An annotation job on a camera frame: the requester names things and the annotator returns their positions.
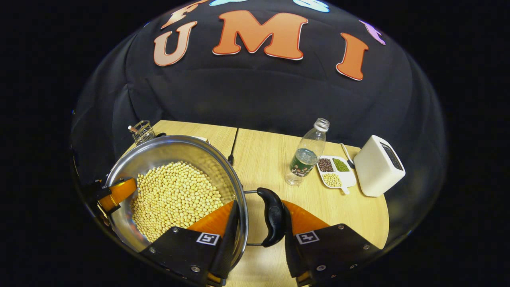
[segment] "white box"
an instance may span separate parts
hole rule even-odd
[[[397,153],[387,141],[376,135],[368,139],[353,161],[361,191],[366,196],[380,196],[405,175]]]

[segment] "stainless steel pot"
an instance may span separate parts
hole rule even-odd
[[[183,135],[162,136],[147,141],[136,146],[118,160],[108,175],[106,186],[112,186],[122,178],[136,178],[138,174],[146,174],[153,167],[180,160],[187,161],[208,174],[211,183],[219,188],[221,200],[224,204],[232,200],[236,200],[238,203],[240,221],[231,262],[232,269],[241,259],[248,237],[248,210],[245,192],[230,163],[209,143]],[[281,221],[278,216],[281,217],[283,211],[279,210],[279,207],[275,204],[279,202],[281,205],[281,201],[273,192],[270,192],[270,195],[262,194],[260,191],[257,193],[263,197],[266,204],[266,224],[269,234],[262,244],[254,245],[268,247],[276,244],[284,235],[283,228],[278,228],[278,224],[281,223],[277,222],[278,220]],[[122,201],[120,208],[109,215],[109,221],[112,229],[126,245],[136,252],[141,252],[151,242],[138,231],[132,219],[130,201],[136,194],[137,191]]]

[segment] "white plate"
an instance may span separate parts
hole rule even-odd
[[[349,194],[349,190],[347,188],[356,185],[356,176],[354,175],[354,172],[350,168],[350,166],[347,163],[347,161],[344,158],[342,158],[342,157],[332,156],[332,155],[323,155],[319,159],[321,159],[321,158],[329,159],[329,161],[331,163],[331,166],[333,167],[333,172],[323,172],[319,168],[319,162],[317,162],[317,164],[316,164],[317,165],[317,170],[319,171],[320,178],[322,179],[322,182],[324,183],[324,185],[326,185],[329,188],[340,188],[345,194]],[[335,163],[333,163],[333,159],[334,158],[342,161],[347,166],[349,171],[348,172],[339,172],[337,167],[335,166]],[[342,182],[342,186],[340,186],[340,187],[338,187],[338,186],[337,187],[333,187],[333,186],[329,186],[329,185],[326,184],[326,182],[324,181],[323,175],[324,174],[331,174],[331,173],[334,173],[334,174],[338,175],[338,177],[340,178],[340,181]]]

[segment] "water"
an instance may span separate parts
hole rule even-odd
[[[319,158],[309,149],[298,149],[289,165],[285,181],[290,185],[299,185],[314,168]]]

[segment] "black pot handle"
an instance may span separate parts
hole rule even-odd
[[[255,193],[264,200],[264,218],[268,234],[262,243],[246,244],[247,246],[264,246],[269,247],[278,243],[285,235],[285,210],[284,205],[272,190],[259,187],[257,190],[245,192],[246,194]]]

